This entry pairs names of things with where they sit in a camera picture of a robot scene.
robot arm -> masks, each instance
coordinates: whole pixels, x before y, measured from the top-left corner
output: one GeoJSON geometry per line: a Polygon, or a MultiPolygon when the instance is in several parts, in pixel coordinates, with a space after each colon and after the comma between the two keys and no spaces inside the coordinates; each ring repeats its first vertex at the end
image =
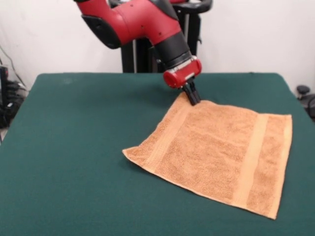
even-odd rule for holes
{"type": "Polygon", "coordinates": [[[200,74],[201,63],[191,55],[169,0],[131,0],[113,9],[106,0],[74,1],[91,31],[108,48],[148,38],[166,67],[165,82],[183,89],[192,105],[200,102],[193,79],[200,74]]]}

cable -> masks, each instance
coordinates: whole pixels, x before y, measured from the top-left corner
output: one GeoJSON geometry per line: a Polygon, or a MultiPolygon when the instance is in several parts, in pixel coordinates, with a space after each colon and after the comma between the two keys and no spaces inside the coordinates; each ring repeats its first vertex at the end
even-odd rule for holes
{"type": "Polygon", "coordinates": [[[18,77],[19,81],[23,84],[23,86],[26,87],[26,85],[24,84],[23,80],[21,79],[21,77],[18,75],[18,73],[16,72],[16,70],[14,68],[14,64],[13,64],[12,58],[5,52],[5,50],[3,49],[1,44],[0,44],[0,49],[3,52],[3,54],[10,60],[12,69],[13,69],[14,74],[16,75],[16,77],[18,77]]]}

orange towel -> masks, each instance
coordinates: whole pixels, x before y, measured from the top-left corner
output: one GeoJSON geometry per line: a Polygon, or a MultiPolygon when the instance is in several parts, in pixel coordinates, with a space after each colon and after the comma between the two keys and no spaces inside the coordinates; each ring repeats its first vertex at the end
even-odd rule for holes
{"type": "Polygon", "coordinates": [[[123,153],[200,196],[276,219],[291,140],[291,115],[191,106],[182,93],[156,130],[123,153]]]}

green felt surface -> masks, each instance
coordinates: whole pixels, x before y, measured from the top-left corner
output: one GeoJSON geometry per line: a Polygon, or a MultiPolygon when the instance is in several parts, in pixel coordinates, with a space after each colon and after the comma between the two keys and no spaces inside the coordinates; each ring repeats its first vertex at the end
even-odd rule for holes
{"type": "Polygon", "coordinates": [[[44,74],[0,147],[0,236],[314,234],[315,127],[277,74],[203,74],[203,99],[292,114],[276,221],[199,197],[130,163],[180,91],[162,75],[44,74]]]}

white wall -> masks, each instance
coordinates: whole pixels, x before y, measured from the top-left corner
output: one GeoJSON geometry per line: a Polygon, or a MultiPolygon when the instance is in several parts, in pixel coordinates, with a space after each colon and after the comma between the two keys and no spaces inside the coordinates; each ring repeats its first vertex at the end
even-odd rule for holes
{"type": "MultiPolygon", "coordinates": [[[[204,72],[277,72],[315,89],[315,0],[214,0],[201,37],[204,72]]],[[[99,42],[72,0],[0,0],[0,44],[29,87],[40,73],[122,70],[120,50],[99,42]]]]}

